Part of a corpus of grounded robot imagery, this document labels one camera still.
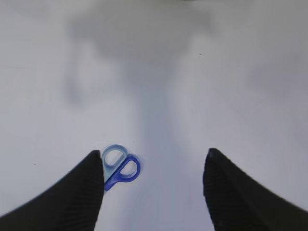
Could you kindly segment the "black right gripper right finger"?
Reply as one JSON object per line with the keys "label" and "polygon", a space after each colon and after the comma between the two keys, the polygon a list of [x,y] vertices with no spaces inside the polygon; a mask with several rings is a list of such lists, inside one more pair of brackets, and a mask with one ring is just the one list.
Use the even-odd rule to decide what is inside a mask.
{"label": "black right gripper right finger", "polygon": [[217,231],[306,231],[307,211],[286,201],[210,148],[203,173],[205,202]]}

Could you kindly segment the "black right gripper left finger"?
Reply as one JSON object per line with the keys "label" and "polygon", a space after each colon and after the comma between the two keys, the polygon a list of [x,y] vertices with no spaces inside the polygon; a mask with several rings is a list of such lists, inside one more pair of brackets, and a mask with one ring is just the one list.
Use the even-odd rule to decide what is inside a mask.
{"label": "black right gripper left finger", "polygon": [[100,151],[91,151],[42,194],[1,216],[2,231],[92,231],[104,194]]}

